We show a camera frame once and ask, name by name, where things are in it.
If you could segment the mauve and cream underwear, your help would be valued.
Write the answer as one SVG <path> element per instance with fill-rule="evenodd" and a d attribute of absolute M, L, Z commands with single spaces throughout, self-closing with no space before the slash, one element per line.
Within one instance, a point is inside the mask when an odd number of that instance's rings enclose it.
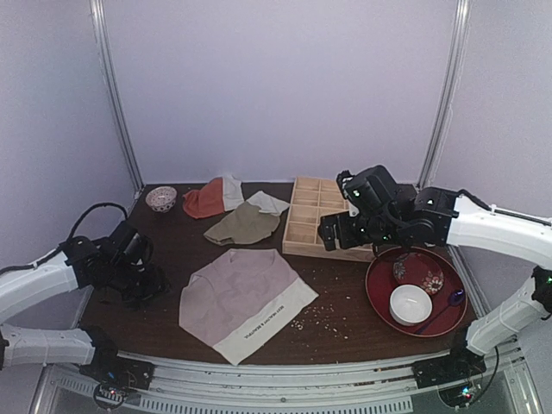
<path fill-rule="evenodd" d="M 317 297 L 278 250 L 230 249 L 191 275 L 179 327 L 237 366 Z"/>

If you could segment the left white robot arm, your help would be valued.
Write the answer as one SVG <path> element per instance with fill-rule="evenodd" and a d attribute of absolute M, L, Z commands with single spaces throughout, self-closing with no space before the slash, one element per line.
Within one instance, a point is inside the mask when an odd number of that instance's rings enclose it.
<path fill-rule="evenodd" d="M 15 315 L 62 293 L 91 287 L 117 292 L 134 309 L 169 290 L 163 270 L 152 262 L 154 245 L 123 219 L 111 235 L 91 240 L 77 234 L 94 211 L 120 204 L 92 205 L 54 250 L 26 265 L 1 271 L 1 367 L 73 364 L 111 393 L 147 390 L 154 374 L 149 362 L 121 357 L 99 327 L 55 330 L 12 326 Z"/>

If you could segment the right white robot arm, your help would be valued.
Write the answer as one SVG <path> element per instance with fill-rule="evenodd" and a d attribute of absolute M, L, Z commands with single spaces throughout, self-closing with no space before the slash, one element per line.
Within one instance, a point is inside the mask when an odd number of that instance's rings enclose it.
<path fill-rule="evenodd" d="M 527 260 L 523 285 L 486 316 L 455 335 L 449 354 L 413 364 L 420 389 L 467 377 L 486 354 L 538 319 L 551 317 L 551 221 L 489 205 L 465 189 L 426 187 L 408 198 L 377 165 L 336 178 L 347 212 L 322 216 L 317 233 L 326 250 L 394 245 L 481 248 Z"/>

